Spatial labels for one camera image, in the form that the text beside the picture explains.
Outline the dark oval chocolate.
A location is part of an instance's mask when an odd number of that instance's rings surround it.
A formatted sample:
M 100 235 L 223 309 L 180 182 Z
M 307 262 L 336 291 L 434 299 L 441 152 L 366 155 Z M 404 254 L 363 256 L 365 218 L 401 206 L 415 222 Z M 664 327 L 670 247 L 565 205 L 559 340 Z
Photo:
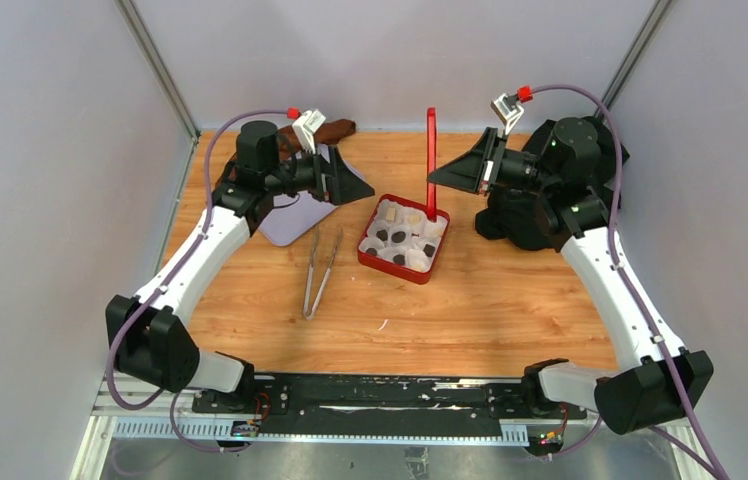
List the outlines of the dark oval chocolate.
M 396 231 L 391 235 L 391 241 L 395 244 L 402 244 L 406 240 L 406 233 L 404 231 Z

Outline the red box lid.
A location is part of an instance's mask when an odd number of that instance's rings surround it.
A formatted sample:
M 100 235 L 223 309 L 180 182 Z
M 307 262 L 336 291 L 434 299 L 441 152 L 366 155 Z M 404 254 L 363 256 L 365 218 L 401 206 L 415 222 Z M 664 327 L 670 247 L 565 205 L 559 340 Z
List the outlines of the red box lid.
M 427 174 L 430 175 L 437 164 L 437 115 L 434 107 L 429 107 L 426 112 L 426 166 Z M 429 221 L 437 220 L 437 187 L 427 180 L 426 187 L 426 215 Z

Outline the red chocolate box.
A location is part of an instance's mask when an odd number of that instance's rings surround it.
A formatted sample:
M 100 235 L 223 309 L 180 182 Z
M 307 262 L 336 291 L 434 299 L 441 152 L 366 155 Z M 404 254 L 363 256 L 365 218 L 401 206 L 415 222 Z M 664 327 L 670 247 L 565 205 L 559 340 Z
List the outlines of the red chocolate box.
M 405 216 L 403 224 L 390 226 L 385 222 L 376 220 L 377 206 L 383 200 L 391 200 L 404 207 Z M 428 283 L 432 277 L 440 250 L 447 236 L 450 217 L 445 211 L 439 209 L 437 205 L 438 216 L 443 216 L 448 220 L 447 229 L 440 239 L 424 239 L 421 237 L 421 232 L 428 220 L 425 208 L 426 197 L 423 203 L 419 203 L 392 194 L 382 195 L 366 224 L 366 227 L 363 229 L 360 240 L 357 242 L 357 259 L 359 263 L 368 268 L 417 285 Z M 388 232 L 388 239 L 386 241 L 381 241 L 376 237 L 376 233 L 379 230 L 386 230 Z M 395 244 L 391 241 L 391 235 L 396 231 L 404 231 L 407 235 L 406 240 L 402 244 Z M 372 256 L 366 254 L 368 248 L 375 248 L 377 250 L 377 255 Z M 428 272 L 415 272 L 406 268 L 404 265 L 397 265 L 393 262 L 394 256 L 404 255 L 404 252 L 408 249 L 422 250 L 431 258 L 431 268 Z

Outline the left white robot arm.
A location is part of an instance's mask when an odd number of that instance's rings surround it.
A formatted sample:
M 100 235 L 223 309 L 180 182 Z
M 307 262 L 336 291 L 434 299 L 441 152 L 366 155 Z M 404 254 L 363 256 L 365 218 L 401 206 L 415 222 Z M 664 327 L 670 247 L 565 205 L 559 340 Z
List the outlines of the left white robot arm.
M 135 294 L 116 295 L 107 304 L 105 378 L 110 395 L 122 407 L 132 405 L 117 391 L 117 372 L 159 392 L 215 391 L 229 411 L 248 411 L 256 400 L 254 367 L 196 345 L 187 322 L 199 300 L 228 258 L 275 210 L 276 197 L 305 193 L 341 206 L 374 195 L 337 147 L 319 148 L 316 135 L 326 122 L 319 110 L 284 110 L 295 143 L 269 121 L 271 114 L 257 110 L 227 121 L 228 126 L 241 126 L 235 157 L 219 180 L 204 178 L 205 208 L 196 226 L 150 281 Z

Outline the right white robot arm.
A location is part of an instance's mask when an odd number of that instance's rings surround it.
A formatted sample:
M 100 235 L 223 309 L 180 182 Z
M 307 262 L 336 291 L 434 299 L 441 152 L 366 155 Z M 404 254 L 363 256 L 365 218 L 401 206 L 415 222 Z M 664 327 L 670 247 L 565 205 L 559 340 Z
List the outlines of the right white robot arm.
M 509 133 L 531 97 L 523 89 L 494 99 L 501 127 L 486 129 L 473 148 L 429 175 L 436 185 L 475 194 L 533 195 L 539 231 L 577 274 L 610 335 L 617 372 L 564 359 L 531 365 L 522 406 L 539 418 L 563 403 L 578 406 L 619 435 L 691 419 L 714 367 L 706 352 L 689 350 L 671 330 L 625 262 L 613 222 L 618 202 L 604 196 L 624 163 L 618 136 L 594 120 L 566 117 L 537 152 L 510 149 Z

